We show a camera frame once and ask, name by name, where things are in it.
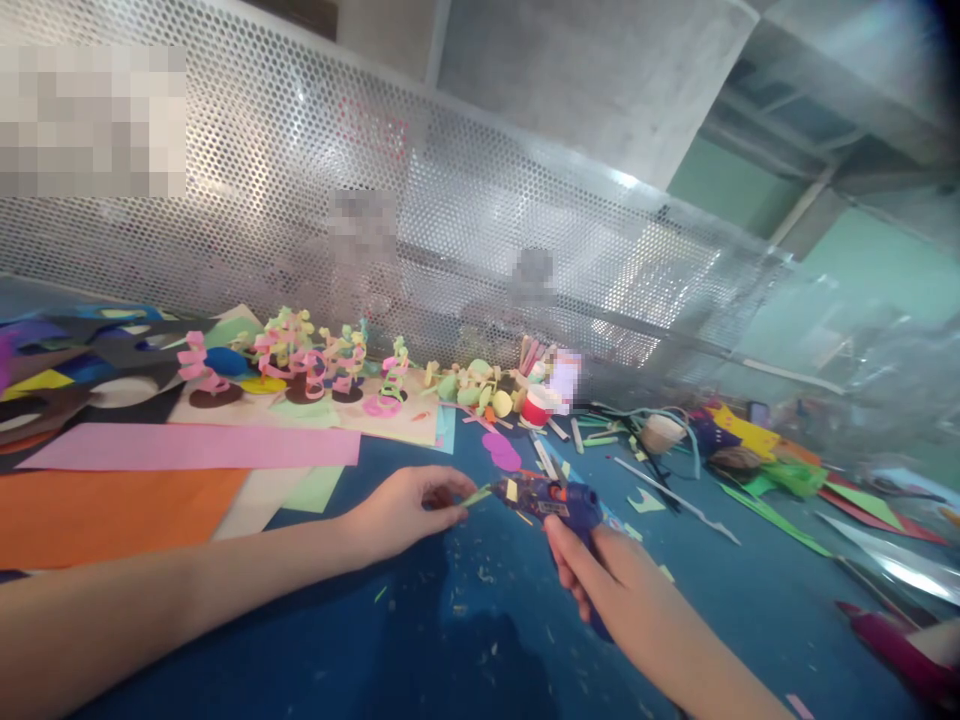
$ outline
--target hand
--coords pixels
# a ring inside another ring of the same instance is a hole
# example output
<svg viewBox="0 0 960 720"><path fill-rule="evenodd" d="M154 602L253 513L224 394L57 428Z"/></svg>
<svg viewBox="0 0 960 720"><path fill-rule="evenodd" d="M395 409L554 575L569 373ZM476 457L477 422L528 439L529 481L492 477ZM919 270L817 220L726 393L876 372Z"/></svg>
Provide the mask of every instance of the hand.
<svg viewBox="0 0 960 720"><path fill-rule="evenodd" d="M374 563L466 520L467 510L456 504L454 496L467 498L476 491L473 481L452 467L403 468L384 480L345 519L366 547L367 561Z"/></svg>
<svg viewBox="0 0 960 720"><path fill-rule="evenodd" d="M557 561L560 584L576 599L580 619L590 622L589 597L610 635L630 657L629 646L635 639L630 633L632 618L650 584L651 567L660 574L656 565L634 540L606 525L598 525L592 532L599 561L557 516L547 516L543 527Z"/></svg>

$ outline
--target orange paper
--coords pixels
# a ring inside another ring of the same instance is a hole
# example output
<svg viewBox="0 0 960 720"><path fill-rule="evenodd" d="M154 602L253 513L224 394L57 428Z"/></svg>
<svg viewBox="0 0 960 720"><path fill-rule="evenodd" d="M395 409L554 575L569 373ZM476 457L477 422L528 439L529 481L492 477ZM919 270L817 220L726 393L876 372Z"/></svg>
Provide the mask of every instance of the orange paper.
<svg viewBox="0 0 960 720"><path fill-rule="evenodd" d="M249 472L0 476L0 568L62 568L205 543Z"/></svg>

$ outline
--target green paper strip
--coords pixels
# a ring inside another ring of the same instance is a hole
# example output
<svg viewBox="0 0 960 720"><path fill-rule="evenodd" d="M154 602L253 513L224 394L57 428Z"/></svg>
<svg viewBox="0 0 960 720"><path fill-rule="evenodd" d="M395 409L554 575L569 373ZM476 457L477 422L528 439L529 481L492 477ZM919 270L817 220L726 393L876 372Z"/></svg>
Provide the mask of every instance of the green paper strip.
<svg viewBox="0 0 960 720"><path fill-rule="evenodd" d="M460 503L460 507L470 507L471 505L476 505L478 502L480 502L484 498L490 497L490 495L491 495L490 486L484 485L482 488L477 490L473 495L471 495L462 503Z"/></svg>
<svg viewBox="0 0 960 720"><path fill-rule="evenodd" d="M288 510L323 513L340 480L342 467L313 468L283 503Z"/></svg>
<svg viewBox="0 0 960 720"><path fill-rule="evenodd" d="M792 537L794 540L803 543L808 548L813 550L815 553L823 555L823 557L832 558L833 553L824 548L820 543L814 540L810 535L800 530L796 525L791 523L785 517L780 515L776 510L767 505L762 500L755 500L747 495L743 495L736 490L727 487L723 483L717 483L720 486L720 489L723 490L727 495L732 497L737 502L746 505L748 508L753 510L757 515L762 517L767 522L773 523L778 528L783 530L787 535Z"/></svg>

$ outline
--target blue glue gun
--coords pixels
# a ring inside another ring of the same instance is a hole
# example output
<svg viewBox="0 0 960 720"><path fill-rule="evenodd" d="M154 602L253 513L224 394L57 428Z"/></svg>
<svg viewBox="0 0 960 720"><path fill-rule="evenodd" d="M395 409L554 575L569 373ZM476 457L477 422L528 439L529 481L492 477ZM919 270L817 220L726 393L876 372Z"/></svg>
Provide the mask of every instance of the blue glue gun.
<svg viewBox="0 0 960 720"><path fill-rule="evenodd" d="M529 513L541 523L547 515L556 515L596 557L591 531L603 522L603 510L589 485L570 482L564 487L550 478L521 472L505 476L493 486L492 493L508 508ZM613 642L593 602L589 598L587 601L590 626L601 640Z"/></svg>

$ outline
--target concrete pillar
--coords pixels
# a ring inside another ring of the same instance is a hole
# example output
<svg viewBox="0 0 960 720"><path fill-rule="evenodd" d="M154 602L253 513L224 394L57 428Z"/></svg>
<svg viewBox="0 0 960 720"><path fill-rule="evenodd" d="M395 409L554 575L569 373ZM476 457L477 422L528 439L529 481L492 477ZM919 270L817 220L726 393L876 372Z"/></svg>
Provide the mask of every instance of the concrete pillar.
<svg viewBox="0 0 960 720"><path fill-rule="evenodd" d="M739 0L453 0L438 87L665 190L758 19Z"/></svg>

